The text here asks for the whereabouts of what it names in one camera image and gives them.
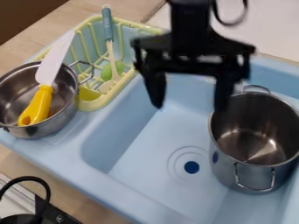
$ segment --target stove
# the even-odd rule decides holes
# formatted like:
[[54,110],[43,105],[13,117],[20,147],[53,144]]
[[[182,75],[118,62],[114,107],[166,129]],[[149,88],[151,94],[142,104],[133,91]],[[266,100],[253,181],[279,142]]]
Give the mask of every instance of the stove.
[[[0,173],[0,188],[10,179]],[[34,214],[38,211],[44,200],[21,185],[14,185],[3,196],[0,202],[0,217],[4,218],[13,214]],[[62,212],[57,207],[50,205],[41,224],[81,224],[72,216]]]

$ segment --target yellow spatula handle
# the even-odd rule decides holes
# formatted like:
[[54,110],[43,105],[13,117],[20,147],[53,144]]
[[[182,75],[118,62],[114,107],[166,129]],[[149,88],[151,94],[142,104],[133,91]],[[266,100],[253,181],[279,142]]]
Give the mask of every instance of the yellow spatula handle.
[[25,126],[44,121],[49,114],[52,92],[52,87],[46,85],[40,86],[29,106],[19,116],[17,125]]

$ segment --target yellow-green dish rack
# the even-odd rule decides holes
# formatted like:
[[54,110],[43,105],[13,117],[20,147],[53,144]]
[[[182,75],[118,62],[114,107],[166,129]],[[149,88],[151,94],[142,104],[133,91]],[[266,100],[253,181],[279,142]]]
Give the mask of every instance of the yellow-green dish rack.
[[[125,70],[120,81],[116,82],[110,90],[103,94],[99,91],[99,86],[104,80],[101,78],[101,70],[105,64],[109,63],[108,51],[105,45],[102,16],[90,17],[86,21],[74,28],[76,35],[68,51],[64,63],[70,65],[77,60],[92,63],[95,68],[95,76],[80,88],[77,97],[78,109],[82,111],[94,111],[107,106],[122,89],[136,76],[133,67],[134,50],[130,47],[130,40],[137,36],[157,35],[160,29],[151,28],[145,24],[129,22],[124,19],[114,17],[114,51],[115,60],[121,60],[125,64]],[[49,46],[39,53],[34,60],[42,60],[48,53]],[[78,74],[78,80],[82,81],[91,75],[91,66],[77,64],[73,68]],[[87,91],[91,97],[80,97]]]

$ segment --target spatula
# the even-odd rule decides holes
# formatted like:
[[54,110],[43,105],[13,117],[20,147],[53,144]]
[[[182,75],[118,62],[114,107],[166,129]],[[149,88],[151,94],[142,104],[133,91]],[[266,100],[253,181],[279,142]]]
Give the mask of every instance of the spatula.
[[39,89],[33,96],[29,106],[19,116],[18,126],[40,123],[48,117],[53,92],[52,84],[73,41],[74,35],[75,32],[70,31],[60,38],[38,67],[35,79],[40,84]]

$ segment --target sink basin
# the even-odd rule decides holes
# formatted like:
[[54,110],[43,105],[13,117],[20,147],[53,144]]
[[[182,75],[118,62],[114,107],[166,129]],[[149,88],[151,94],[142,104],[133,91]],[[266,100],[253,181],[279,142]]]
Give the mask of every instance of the sink basin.
[[[251,83],[299,109],[299,69],[269,59]],[[5,131],[0,141],[134,223],[295,224],[299,173],[280,189],[246,195],[223,186],[209,165],[212,80],[169,75],[161,110],[140,75],[105,108],[78,112],[60,132],[35,141]]]

